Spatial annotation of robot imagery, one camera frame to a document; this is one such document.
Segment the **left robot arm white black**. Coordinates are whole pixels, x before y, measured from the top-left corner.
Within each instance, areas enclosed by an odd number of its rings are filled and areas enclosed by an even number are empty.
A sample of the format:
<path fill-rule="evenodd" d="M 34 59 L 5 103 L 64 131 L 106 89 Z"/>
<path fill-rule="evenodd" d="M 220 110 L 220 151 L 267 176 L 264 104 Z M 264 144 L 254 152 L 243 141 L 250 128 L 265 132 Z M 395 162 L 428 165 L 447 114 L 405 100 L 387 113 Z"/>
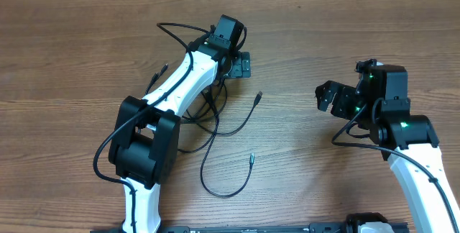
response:
<path fill-rule="evenodd" d="M 104 140 L 125 192 L 125 220 L 118 232 L 158 232 L 160 186 L 167 180 L 179 152 L 180 125 L 198 94 L 227 78 L 248 78 L 250 54 L 241 50 L 247 28 L 222 15 L 216 26 L 184 44 L 185 56 L 176 71 L 156 90 L 137 99 L 126 97 L 114 131 Z"/>

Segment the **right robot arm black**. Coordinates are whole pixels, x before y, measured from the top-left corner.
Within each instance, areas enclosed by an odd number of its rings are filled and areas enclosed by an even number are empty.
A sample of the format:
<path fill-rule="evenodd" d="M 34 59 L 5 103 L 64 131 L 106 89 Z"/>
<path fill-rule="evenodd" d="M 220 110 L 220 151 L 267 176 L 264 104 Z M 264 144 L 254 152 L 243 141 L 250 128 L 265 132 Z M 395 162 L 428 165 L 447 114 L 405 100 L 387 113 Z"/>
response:
<path fill-rule="evenodd" d="M 340 133 L 365 130 L 360 142 L 331 142 L 340 147 L 378 150 L 388 162 L 406 197 L 419 232 L 458 232 L 459 205 L 443 167 L 439 139 L 430 119 L 410 113 L 408 72 L 375 59 L 360 61 L 355 87 L 326 81 L 315 89 L 317 107 L 346 119 Z"/>

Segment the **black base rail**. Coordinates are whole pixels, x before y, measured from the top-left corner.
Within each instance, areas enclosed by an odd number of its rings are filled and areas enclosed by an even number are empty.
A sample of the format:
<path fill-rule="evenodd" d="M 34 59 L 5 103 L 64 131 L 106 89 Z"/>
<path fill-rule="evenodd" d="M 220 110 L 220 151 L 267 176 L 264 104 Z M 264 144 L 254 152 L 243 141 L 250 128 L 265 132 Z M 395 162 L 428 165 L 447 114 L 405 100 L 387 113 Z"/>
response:
<path fill-rule="evenodd" d="M 313 222 L 297 226 L 263 227 L 187 227 L 160 226 L 160 233 L 352 233 L 394 232 L 409 233 L 407 222 L 388 222 L 380 213 L 349 214 L 340 222 Z"/>

